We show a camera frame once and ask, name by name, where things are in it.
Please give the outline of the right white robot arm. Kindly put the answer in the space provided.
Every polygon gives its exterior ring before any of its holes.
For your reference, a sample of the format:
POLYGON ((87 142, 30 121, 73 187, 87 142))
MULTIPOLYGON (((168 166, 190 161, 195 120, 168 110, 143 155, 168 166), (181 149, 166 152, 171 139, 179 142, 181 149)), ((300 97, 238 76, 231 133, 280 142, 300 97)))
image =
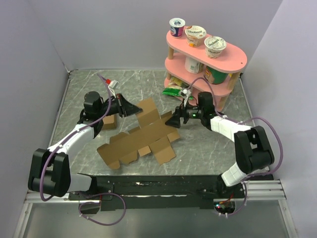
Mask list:
POLYGON ((219 176, 216 186, 216 191, 221 197, 228 197, 233 193, 234 186, 248 175, 274 162, 265 129, 261 126, 251 127, 226 119, 224 114, 216 111, 210 92, 200 92, 196 106, 187 104, 186 99, 183 99, 165 124, 180 128, 181 119, 184 124, 189 119, 199 119, 208 130, 219 133, 234 142, 236 162, 219 176))

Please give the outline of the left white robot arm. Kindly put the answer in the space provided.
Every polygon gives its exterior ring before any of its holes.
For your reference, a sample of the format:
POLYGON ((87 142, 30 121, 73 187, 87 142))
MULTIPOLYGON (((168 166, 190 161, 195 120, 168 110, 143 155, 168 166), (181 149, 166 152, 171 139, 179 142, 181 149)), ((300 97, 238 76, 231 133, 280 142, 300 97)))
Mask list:
POLYGON ((32 156, 28 188, 40 193, 41 199, 63 197, 68 192, 80 193, 86 199, 97 196, 98 186, 89 175, 72 174, 69 160, 102 130, 103 118, 118 114, 128 117, 142 112, 142 109, 128 102, 122 94, 103 98, 96 91, 84 97, 84 108, 75 128, 61 141, 47 149, 37 149, 32 156))

